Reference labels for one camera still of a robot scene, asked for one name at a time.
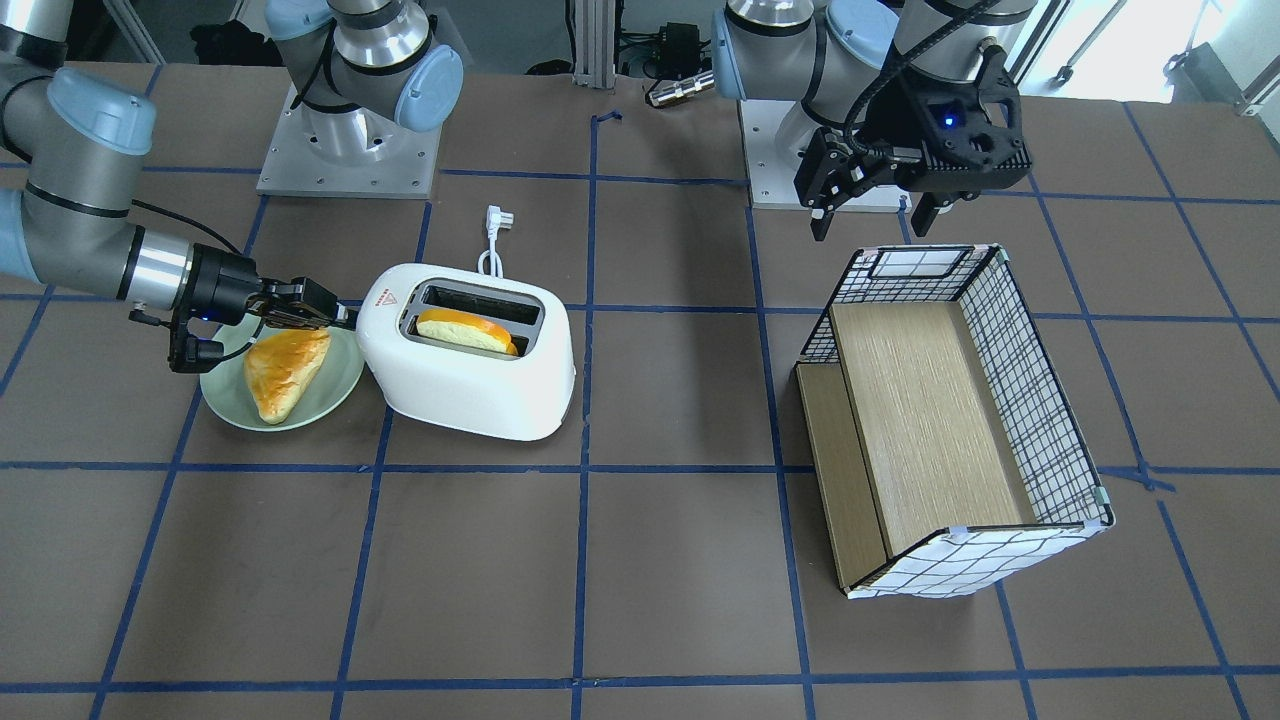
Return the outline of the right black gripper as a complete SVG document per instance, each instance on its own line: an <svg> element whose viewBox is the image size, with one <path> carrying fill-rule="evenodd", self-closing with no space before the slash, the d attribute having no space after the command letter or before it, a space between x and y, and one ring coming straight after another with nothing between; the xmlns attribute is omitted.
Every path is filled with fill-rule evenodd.
<svg viewBox="0 0 1280 720"><path fill-rule="evenodd" d="M262 277L250 258L195 245L180 287L180 327L193 319L236 325L247 314L278 329L355 331L358 309L342 305L310 278L285 282Z"/></svg>

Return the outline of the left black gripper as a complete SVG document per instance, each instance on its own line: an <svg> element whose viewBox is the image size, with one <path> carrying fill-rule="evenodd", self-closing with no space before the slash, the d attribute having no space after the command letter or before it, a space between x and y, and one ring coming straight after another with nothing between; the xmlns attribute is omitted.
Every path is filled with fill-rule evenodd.
<svg viewBox="0 0 1280 720"><path fill-rule="evenodd" d="M943 205L1006 190L1033 168L1021 131L1018 87L1001 47L979 51L973 81L952 83L904 67L869 101L852 137L819 129L795 176L800 204L810 208L815 242L829 233L836 209L877 186L924 193L910 217L918 238L928 234Z"/></svg>

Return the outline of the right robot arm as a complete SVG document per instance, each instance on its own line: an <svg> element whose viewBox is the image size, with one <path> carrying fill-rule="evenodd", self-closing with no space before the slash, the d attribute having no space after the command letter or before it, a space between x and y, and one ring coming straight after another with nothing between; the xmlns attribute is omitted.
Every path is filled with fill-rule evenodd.
<svg viewBox="0 0 1280 720"><path fill-rule="evenodd" d="M355 327L319 284L262 278L253 261L131 222L152 147L154 104L68 68L69 1L3 4L3 149L28 165L3 191L3 272L192 316L273 327ZM462 56L417 1L269 1L269 36L308 114L438 129L460 97Z"/></svg>

